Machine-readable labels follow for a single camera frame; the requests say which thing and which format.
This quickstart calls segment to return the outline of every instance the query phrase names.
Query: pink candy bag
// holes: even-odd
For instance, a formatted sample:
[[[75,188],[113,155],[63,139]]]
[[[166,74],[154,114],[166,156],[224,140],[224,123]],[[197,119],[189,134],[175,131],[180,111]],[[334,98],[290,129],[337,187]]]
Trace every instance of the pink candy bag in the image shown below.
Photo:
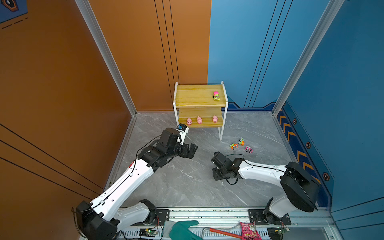
[[[240,223],[242,230],[242,240],[261,240],[259,233],[253,223]]]

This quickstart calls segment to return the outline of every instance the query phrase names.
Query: lower shelf board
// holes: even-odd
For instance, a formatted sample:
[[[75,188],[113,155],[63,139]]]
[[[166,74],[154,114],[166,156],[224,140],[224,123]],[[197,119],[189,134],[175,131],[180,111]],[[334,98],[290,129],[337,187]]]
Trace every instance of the lower shelf board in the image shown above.
[[[216,115],[217,122],[213,122],[212,118]],[[202,124],[197,123],[197,117],[203,119]],[[180,108],[179,109],[179,123],[187,124],[187,119],[192,119],[192,125],[188,127],[222,127],[223,115],[220,107],[214,108]]]

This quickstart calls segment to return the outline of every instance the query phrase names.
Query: brown wall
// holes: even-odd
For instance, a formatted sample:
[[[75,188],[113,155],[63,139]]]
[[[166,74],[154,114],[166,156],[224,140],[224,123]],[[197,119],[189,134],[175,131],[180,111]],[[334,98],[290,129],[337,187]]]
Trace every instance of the brown wall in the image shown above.
[[[173,110],[177,81],[207,83],[210,0],[89,2],[138,111]]]
[[[102,192],[131,116],[74,1],[28,1],[0,41],[0,235],[78,238],[70,209]]]

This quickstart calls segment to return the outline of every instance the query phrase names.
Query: red handle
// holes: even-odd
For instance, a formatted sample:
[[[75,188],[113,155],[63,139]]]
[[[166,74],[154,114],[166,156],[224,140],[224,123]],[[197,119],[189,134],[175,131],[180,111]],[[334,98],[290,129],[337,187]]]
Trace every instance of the red handle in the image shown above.
[[[217,230],[217,229],[214,229],[214,228],[210,228],[209,231],[210,231],[210,232],[215,232],[215,233],[221,233],[221,234],[223,234],[223,235],[227,235],[227,236],[231,236],[231,237],[235,237],[235,238],[240,238],[240,239],[242,239],[242,237],[241,237],[240,235],[236,235],[236,234],[229,233],[229,232],[224,232],[224,231]]]

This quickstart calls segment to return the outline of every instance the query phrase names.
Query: wooden shelf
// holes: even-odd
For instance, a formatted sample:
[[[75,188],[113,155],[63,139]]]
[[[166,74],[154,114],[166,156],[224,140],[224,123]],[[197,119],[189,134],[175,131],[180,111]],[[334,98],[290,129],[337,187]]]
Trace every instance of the wooden shelf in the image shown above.
[[[217,122],[212,121],[212,117],[216,115]],[[197,123],[197,117],[200,116],[203,119],[202,124]],[[222,127],[223,115],[221,107],[215,108],[180,108],[179,110],[179,122],[187,124],[187,119],[192,119],[192,125],[188,127]]]
[[[220,100],[213,99],[214,91]],[[223,85],[178,85],[176,90],[176,108],[225,107],[226,99]]]

